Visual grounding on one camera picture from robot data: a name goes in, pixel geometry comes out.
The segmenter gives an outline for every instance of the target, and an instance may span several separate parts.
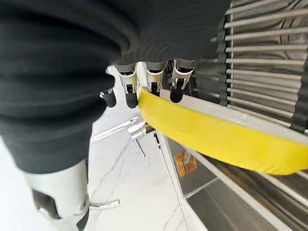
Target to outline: black flexible cover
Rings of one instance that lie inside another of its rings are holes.
[[[30,173],[88,156],[108,65],[196,60],[229,0],[1,0],[0,134]]]
[[[304,133],[308,126],[308,59],[306,59],[304,64],[301,83],[290,128]]]

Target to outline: stainless steel dishwasher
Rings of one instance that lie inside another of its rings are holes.
[[[308,230],[308,173],[270,176],[222,163],[166,137],[170,158],[188,150],[196,169],[178,180],[209,231]]]

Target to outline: marble floor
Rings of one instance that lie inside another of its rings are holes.
[[[88,231],[184,231],[163,156],[153,134],[141,138],[142,157],[129,133],[90,148],[89,194],[92,201],[120,199],[121,206],[91,210]]]

